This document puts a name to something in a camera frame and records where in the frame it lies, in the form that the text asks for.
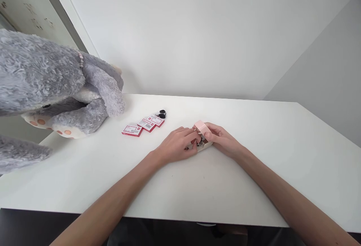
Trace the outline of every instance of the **person's leg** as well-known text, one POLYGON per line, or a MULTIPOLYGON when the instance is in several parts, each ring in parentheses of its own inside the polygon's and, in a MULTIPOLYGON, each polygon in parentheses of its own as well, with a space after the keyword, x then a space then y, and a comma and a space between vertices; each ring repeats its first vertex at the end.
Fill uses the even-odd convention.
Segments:
POLYGON ((153 220, 123 217, 108 238, 107 246, 154 245, 153 220))

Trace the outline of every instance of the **white wall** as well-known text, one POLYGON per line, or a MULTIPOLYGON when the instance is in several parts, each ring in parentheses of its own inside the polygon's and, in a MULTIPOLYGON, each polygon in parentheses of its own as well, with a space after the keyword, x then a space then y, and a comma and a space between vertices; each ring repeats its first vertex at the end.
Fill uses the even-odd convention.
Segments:
POLYGON ((49 0, 0 0, 0 11, 18 31, 76 47, 49 0))
POLYGON ((243 99, 263 99, 348 1, 71 0, 125 92, 243 99))
POLYGON ((351 0, 265 97, 295 101, 361 147, 361 0, 351 0))

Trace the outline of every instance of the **right hand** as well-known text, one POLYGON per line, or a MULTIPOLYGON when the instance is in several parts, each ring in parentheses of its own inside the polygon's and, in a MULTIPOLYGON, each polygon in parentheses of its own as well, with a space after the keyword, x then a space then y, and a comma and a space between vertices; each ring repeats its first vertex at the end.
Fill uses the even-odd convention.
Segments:
POLYGON ((223 127, 208 122, 205 124, 212 132, 212 134, 207 132, 205 137, 208 141, 214 142, 213 145, 223 154, 235 159, 239 156, 245 156, 251 153, 223 127))

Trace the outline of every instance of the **barcode label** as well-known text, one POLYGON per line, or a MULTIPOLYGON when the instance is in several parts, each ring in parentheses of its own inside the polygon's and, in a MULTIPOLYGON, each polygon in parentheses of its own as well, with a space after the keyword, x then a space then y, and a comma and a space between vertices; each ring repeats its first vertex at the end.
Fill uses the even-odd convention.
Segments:
POLYGON ((148 121, 146 119, 142 119, 138 125, 145 128, 147 131, 151 132, 153 128, 155 127, 155 123, 152 123, 151 121, 148 121))

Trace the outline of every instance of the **wrist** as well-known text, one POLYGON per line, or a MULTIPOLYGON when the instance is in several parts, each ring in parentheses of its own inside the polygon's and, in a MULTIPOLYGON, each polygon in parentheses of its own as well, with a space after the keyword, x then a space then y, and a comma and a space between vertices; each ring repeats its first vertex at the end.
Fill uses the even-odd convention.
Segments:
POLYGON ((149 152, 147 157, 152 159, 152 162, 154 163, 154 165, 157 168, 162 168, 162 167, 164 167, 165 165, 168 164, 166 159, 165 159, 165 156, 160 151, 158 151, 157 149, 149 152))

